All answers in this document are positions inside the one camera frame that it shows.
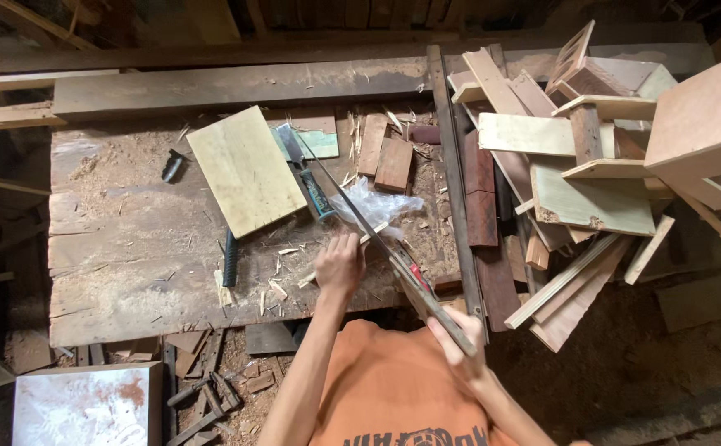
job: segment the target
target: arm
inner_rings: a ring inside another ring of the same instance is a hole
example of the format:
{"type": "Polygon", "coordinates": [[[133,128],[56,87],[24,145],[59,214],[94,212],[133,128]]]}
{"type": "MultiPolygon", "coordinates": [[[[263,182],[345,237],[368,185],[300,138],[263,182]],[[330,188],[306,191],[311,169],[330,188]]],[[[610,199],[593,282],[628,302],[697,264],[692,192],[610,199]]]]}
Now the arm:
{"type": "Polygon", "coordinates": [[[306,446],[316,425],[330,353],[347,304],[366,271],[357,234],[334,237],[316,258],[316,311],[259,435],[259,446],[306,446]]]}
{"type": "Polygon", "coordinates": [[[443,347],[454,374],[465,382],[476,399],[482,404],[487,416],[494,424],[517,444],[529,446],[555,446],[553,440],[506,392],[501,382],[485,363],[482,342],[482,323],[476,318],[446,308],[468,339],[477,347],[478,353],[468,358],[448,336],[435,318],[429,318],[427,325],[443,347]]]}

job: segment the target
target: wooden box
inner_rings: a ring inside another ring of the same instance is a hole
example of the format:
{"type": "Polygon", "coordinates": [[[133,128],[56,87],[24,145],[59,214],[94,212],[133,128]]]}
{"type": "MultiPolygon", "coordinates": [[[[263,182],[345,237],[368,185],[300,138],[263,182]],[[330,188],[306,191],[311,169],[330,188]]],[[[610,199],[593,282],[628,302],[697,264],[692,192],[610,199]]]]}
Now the wooden box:
{"type": "Polygon", "coordinates": [[[159,361],[39,370],[16,379],[13,445],[162,443],[159,361]]]}
{"type": "Polygon", "coordinates": [[[721,64],[658,97],[644,167],[721,209],[721,64]]]}

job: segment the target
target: chisel handle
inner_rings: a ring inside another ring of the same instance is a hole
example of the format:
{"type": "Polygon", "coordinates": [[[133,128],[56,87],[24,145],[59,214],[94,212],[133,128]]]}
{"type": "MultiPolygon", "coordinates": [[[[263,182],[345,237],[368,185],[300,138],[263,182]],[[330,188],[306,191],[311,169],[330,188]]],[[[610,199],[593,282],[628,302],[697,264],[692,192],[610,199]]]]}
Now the chisel handle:
{"type": "Polygon", "coordinates": [[[319,184],[316,183],[314,173],[311,172],[310,169],[301,171],[300,178],[302,178],[302,183],[306,185],[311,201],[314,202],[314,205],[316,206],[316,211],[319,213],[319,221],[323,221],[327,217],[338,214],[336,210],[330,206],[330,202],[327,201],[325,193],[321,190],[319,184]]]}
{"type": "Polygon", "coordinates": [[[231,228],[226,230],[226,257],[223,259],[222,286],[236,287],[236,260],[239,257],[239,242],[231,228]]]}

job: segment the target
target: person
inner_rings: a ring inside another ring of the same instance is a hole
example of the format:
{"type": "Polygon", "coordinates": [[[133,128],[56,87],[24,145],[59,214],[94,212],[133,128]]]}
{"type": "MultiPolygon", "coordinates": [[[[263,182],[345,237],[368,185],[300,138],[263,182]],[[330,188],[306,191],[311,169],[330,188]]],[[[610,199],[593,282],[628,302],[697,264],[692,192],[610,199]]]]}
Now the person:
{"type": "Polygon", "coordinates": [[[486,366],[481,321],[446,308],[472,358],[434,318],[411,333],[365,320],[338,333],[366,270],[357,234],[331,239],[315,264],[314,317],[259,446],[555,445],[486,366]]]}

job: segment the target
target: clear plastic wrap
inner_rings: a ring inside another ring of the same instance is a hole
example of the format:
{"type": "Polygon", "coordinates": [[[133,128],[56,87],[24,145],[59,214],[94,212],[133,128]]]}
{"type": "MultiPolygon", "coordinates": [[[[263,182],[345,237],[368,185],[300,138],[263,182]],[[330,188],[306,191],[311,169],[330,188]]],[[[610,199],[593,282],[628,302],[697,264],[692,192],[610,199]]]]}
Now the clear plastic wrap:
{"type": "MultiPolygon", "coordinates": [[[[421,210],[421,207],[424,206],[422,198],[408,197],[404,194],[380,194],[369,190],[368,178],[364,176],[359,177],[355,185],[349,189],[344,189],[344,193],[352,200],[352,204],[358,208],[372,227],[382,225],[384,221],[391,223],[396,217],[405,212],[421,210]]],[[[334,195],[328,200],[333,205],[333,208],[338,211],[341,218],[360,226],[355,214],[347,206],[344,198],[341,198],[340,195],[334,195]]],[[[393,226],[388,226],[381,233],[396,240],[404,238],[404,231],[393,226]]]]}

